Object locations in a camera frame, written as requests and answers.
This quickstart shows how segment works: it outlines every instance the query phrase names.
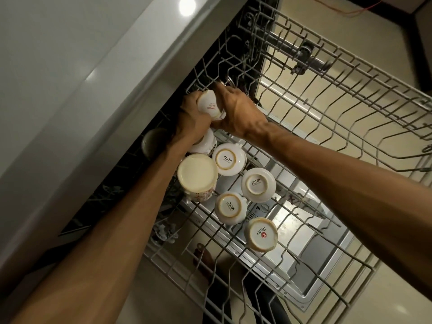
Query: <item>floor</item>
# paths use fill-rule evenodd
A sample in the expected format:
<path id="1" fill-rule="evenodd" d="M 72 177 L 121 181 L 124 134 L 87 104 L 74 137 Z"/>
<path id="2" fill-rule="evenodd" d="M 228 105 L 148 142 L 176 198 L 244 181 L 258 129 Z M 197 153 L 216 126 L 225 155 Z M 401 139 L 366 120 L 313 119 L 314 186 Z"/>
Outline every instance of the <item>floor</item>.
<path id="1" fill-rule="evenodd" d="M 357 6 L 345 0 L 321 1 L 345 11 L 358 9 Z M 397 25 L 370 12 L 362 13 L 360 16 L 353 18 L 342 16 L 313 0 L 283 0 L 281 11 L 293 20 L 323 35 L 342 48 L 349 50 L 353 54 L 383 69 L 396 78 L 412 86 L 417 85 L 413 66 L 409 57 L 409 50 L 405 43 L 403 32 Z M 278 56 L 282 61 L 284 60 L 283 56 Z M 318 97 L 317 91 L 322 91 L 324 88 L 321 82 L 314 81 L 313 84 L 310 85 L 310 88 L 303 91 L 307 82 L 313 81 L 313 76 L 305 74 L 301 76 L 300 79 L 294 81 L 292 76 L 286 72 L 280 75 L 280 70 L 278 68 L 275 68 L 275 66 L 271 64 L 267 65 L 267 78 L 273 80 L 277 79 L 281 86 L 289 88 L 295 95 L 301 95 L 303 99 L 316 99 Z M 328 130 L 313 131 L 314 126 L 311 126 L 313 122 L 303 120 L 304 116 L 300 112 L 290 111 L 289 114 L 287 114 L 287 109 L 290 108 L 289 104 L 283 100 L 276 103 L 274 93 L 269 92 L 268 89 L 265 88 L 259 90 L 258 93 L 262 93 L 261 103 L 263 107 L 271 111 L 274 116 L 283 119 L 285 123 L 289 123 L 293 126 L 297 125 L 297 128 L 305 133 L 311 133 L 310 137 L 318 142 L 326 139 L 325 137 L 326 134 L 328 134 Z M 344 96 L 341 98 L 342 102 L 338 103 L 337 111 L 335 111 L 334 108 L 328 109 L 327 105 L 335 99 L 336 93 L 336 89 L 330 89 L 327 94 L 320 95 L 318 101 L 315 103 L 317 110 L 326 111 L 329 118 L 336 116 L 338 112 L 341 112 L 341 107 L 348 107 L 347 104 L 352 102 Z M 386 100 L 386 98 L 389 98 L 387 101 L 391 101 L 391 95 L 386 95 L 383 100 Z M 309 110 L 310 115 L 313 116 L 313 110 Z M 343 119 L 343 124 L 349 126 L 364 114 L 368 114 L 368 108 L 360 105 L 356 107 L 349 116 Z M 381 124 L 380 119 L 372 116 L 367 125 L 362 124 L 355 126 L 353 131 L 365 134 L 368 129 L 379 124 Z M 342 135 L 344 134 L 343 130 L 339 130 L 338 132 Z M 368 141 L 376 145 L 377 141 L 379 141 L 378 139 L 382 137 L 382 134 L 390 135 L 395 132 L 397 132 L 397 128 L 386 127 L 385 130 L 377 131 L 375 135 L 368 135 Z M 418 139 L 411 139 L 410 137 L 404 140 L 389 140 L 390 141 L 387 141 L 381 147 L 395 155 L 399 155 L 399 152 L 413 153 L 423 146 Z M 332 138 L 327 142 L 326 146 L 337 149 L 342 142 L 343 139 Z M 353 146 L 346 148 L 344 152 L 353 156 L 359 156 L 359 150 L 358 147 Z M 367 155 L 363 155 L 362 159 L 372 163 L 375 162 L 373 157 Z M 406 168 L 406 166 L 412 165 L 411 163 L 395 161 L 389 158 L 380 158 L 380 160 L 395 168 Z M 192 223 L 189 221 L 185 222 L 185 218 L 182 214 L 176 214 L 172 220 L 178 227 L 181 226 L 182 229 L 179 233 L 179 239 L 175 244 L 169 245 L 166 250 L 169 254 L 174 256 L 176 264 L 173 268 L 179 267 L 181 268 L 179 272 L 192 273 L 192 283 L 186 283 L 184 286 L 180 285 L 179 288 L 191 289 L 191 286 L 195 286 L 194 291 L 205 291 L 206 283 L 203 281 L 201 275 L 195 271 L 195 267 L 192 264 L 191 252 L 193 252 L 197 243 L 207 243 L 209 238 L 202 231 L 197 230 L 196 226 Z M 218 259 L 218 264 L 220 264 L 225 271 L 230 271 L 232 287 L 241 294 L 240 280 L 243 274 L 242 266 L 236 263 L 234 258 L 224 252 L 216 243 L 210 241 L 208 249 L 212 255 Z M 350 244 L 348 251 L 350 253 L 359 251 L 358 257 L 363 260 L 366 259 L 369 254 L 367 249 L 364 247 L 362 248 L 359 241 L 356 239 Z M 332 274 L 327 279 L 330 283 L 336 282 L 348 260 L 349 257 L 347 256 L 341 258 L 338 265 L 333 269 Z M 374 258 L 371 260 L 371 263 L 374 264 L 376 261 L 377 259 Z M 169 272 L 170 277 L 173 278 L 174 271 L 168 268 L 166 263 L 167 261 L 165 261 L 165 263 L 161 262 L 159 269 L 164 272 Z M 357 270 L 358 268 L 355 268 L 355 266 L 349 267 L 343 279 L 340 280 L 340 282 L 338 281 L 338 291 L 347 287 L 349 278 L 353 277 Z M 362 279 L 364 279 L 363 276 L 359 278 L 359 284 Z M 321 323 L 334 304 L 334 300 L 329 298 L 327 302 L 319 308 L 319 311 L 313 315 L 314 310 L 319 304 L 319 300 L 323 299 L 326 293 L 327 290 L 325 288 L 321 289 L 306 312 L 302 312 L 296 307 L 290 307 L 290 310 L 301 322 L 306 322 L 313 316 L 310 321 L 311 323 Z M 131 292 L 117 323 L 133 324 L 142 323 L 143 321 L 157 321 L 159 323 L 199 323 L 201 322 L 202 310 L 193 303 L 191 299 L 195 298 L 195 300 L 200 303 L 203 296 L 199 293 L 193 294 L 192 297 L 191 295 L 192 294 L 189 294 L 189 297 L 186 297 L 182 292 L 176 289 L 148 259 L 143 258 L 133 282 Z M 247 307 L 245 308 L 244 303 L 239 298 L 232 295 L 230 302 L 233 322 L 237 323 L 241 320 L 242 323 L 255 323 L 252 311 Z M 397 274 L 386 265 L 381 264 L 375 276 L 371 279 L 352 309 L 348 312 L 343 323 L 427 323 L 430 322 L 429 319 L 432 316 L 431 306 L 430 301 L 404 282 L 404 280 L 397 276 Z M 297 323 L 292 315 L 289 316 L 293 323 Z"/>

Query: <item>bare foot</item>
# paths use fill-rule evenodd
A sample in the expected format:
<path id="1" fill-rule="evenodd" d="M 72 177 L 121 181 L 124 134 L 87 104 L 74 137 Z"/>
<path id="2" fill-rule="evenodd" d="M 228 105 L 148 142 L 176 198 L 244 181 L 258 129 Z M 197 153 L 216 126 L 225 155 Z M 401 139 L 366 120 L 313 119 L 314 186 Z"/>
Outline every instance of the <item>bare foot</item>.
<path id="1" fill-rule="evenodd" d="M 201 259 L 201 262 L 200 262 L 198 269 L 200 270 L 201 274 L 203 274 L 204 277 L 210 281 L 213 277 L 213 271 L 216 269 L 216 264 L 215 264 L 215 261 L 213 260 L 212 255 L 204 247 L 204 245 L 201 243 L 197 244 L 197 248 L 195 249 L 195 251 L 193 253 L 198 259 L 202 255 L 202 259 Z M 193 262 L 194 262 L 195 266 L 198 265 L 197 259 L 194 258 Z"/>

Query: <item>hand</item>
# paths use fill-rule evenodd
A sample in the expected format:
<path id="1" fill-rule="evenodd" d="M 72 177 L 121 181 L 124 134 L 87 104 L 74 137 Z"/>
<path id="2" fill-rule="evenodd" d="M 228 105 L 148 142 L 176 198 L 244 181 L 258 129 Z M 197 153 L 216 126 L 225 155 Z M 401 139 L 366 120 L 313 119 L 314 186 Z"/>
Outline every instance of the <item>hand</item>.
<path id="1" fill-rule="evenodd" d="M 223 129 L 232 135 L 247 140 L 257 126 L 267 123 L 264 114 L 238 88 L 224 86 L 218 82 L 213 85 L 212 89 L 216 94 L 218 106 L 226 112 L 225 118 L 213 121 L 212 127 Z"/>
<path id="2" fill-rule="evenodd" d="M 209 114 L 198 110 L 197 100 L 201 94 L 201 91 L 195 91 L 184 96 L 178 114 L 175 139 L 185 139 L 189 147 L 204 136 L 212 122 Z"/>

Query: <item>red wire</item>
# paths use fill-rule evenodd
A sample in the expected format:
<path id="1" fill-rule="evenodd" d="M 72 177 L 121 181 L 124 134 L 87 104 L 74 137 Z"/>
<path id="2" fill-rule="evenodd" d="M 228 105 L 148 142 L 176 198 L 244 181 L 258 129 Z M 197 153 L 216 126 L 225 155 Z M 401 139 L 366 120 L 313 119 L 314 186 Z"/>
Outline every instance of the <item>red wire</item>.
<path id="1" fill-rule="evenodd" d="M 347 11 L 342 11 L 340 9 L 334 8 L 331 5 L 328 5 L 328 4 L 324 3 L 324 2 L 322 2 L 321 0 L 314 0 L 314 1 L 322 4 L 323 6 L 327 7 L 328 9 L 331 9 L 331 10 L 336 11 L 337 13 L 340 13 L 340 14 L 343 14 L 343 15 L 353 15 L 353 14 L 357 14 L 357 13 L 360 14 L 362 12 L 365 12 L 365 11 L 367 11 L 367 10 L 375 7 L 376 5 L 378 5 L 378 4 L 380 4 L 382 2 L 382 1 L 379 1 L 376 4 L 373 4 L 373 5 L 371 5 L 371 6 L 367 7 L 367 8 L 363 8 L 363 9 L 359 9 L 359 10 L 355 10 L 355 11 L 348 11 L 347 12 Z"/>

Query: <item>person's left hand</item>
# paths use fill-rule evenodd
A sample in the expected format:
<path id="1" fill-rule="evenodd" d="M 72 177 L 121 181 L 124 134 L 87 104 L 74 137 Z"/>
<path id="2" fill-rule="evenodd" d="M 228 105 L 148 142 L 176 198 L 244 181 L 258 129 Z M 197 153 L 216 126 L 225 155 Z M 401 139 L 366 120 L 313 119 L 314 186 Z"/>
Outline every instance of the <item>person's left hand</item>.
<path id="1" fill-rule="evenodd" d="M 204 136 L 212 122 L 209 114 L 198 110 L 197 100 L 201 94 L 195 91 L 184 96 L 178 115 L 176 138 L 185 139 L 190 146 Z"/>

